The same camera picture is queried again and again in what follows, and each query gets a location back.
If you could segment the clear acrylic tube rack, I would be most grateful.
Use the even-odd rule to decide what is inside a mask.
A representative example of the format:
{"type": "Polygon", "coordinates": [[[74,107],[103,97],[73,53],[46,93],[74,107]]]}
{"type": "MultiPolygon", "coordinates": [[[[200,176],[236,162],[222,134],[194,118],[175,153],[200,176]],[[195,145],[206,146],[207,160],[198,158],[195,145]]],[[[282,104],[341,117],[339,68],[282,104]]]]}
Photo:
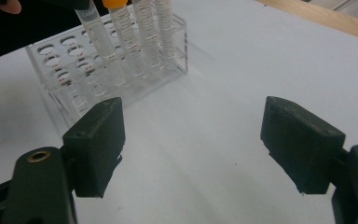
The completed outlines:
{"type": "Polygon", "coordinates": [[[107,98],[120,97],[127,106],[187,73],[186,22],[173,15],[172,23],[175,57],[170,61],[160,55],[158,70],[145,64],[145,76],[128,80],[124,87],[108,82],[103,61],[81,25],[33,43],[26,52],[42,87],[72,125],[107,98]]]}

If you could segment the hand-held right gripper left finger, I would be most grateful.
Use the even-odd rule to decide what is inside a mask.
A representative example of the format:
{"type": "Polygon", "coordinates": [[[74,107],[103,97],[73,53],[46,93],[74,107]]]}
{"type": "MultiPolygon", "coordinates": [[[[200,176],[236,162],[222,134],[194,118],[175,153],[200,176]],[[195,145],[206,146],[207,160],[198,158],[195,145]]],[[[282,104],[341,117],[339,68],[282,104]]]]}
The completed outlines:
{"type": "Polygon", "coordinates": [[[71,165],[77,197],[102,198],[121,162],[125,144],[122,100],[104,100],[62,137],[63,157],[71,165]]]}

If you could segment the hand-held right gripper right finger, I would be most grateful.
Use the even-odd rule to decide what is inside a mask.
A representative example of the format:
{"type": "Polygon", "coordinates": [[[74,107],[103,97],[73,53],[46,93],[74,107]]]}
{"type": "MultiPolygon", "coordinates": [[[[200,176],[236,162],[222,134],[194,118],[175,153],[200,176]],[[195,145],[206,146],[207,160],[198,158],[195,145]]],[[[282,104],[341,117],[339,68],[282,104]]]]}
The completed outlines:
{"type": "Polygon", "coordinates": [[[327,192],[330,160],[339,154],[345,141],[342,131],[294,102],[269,96],[260,139],[299,192],[327,192]]]}

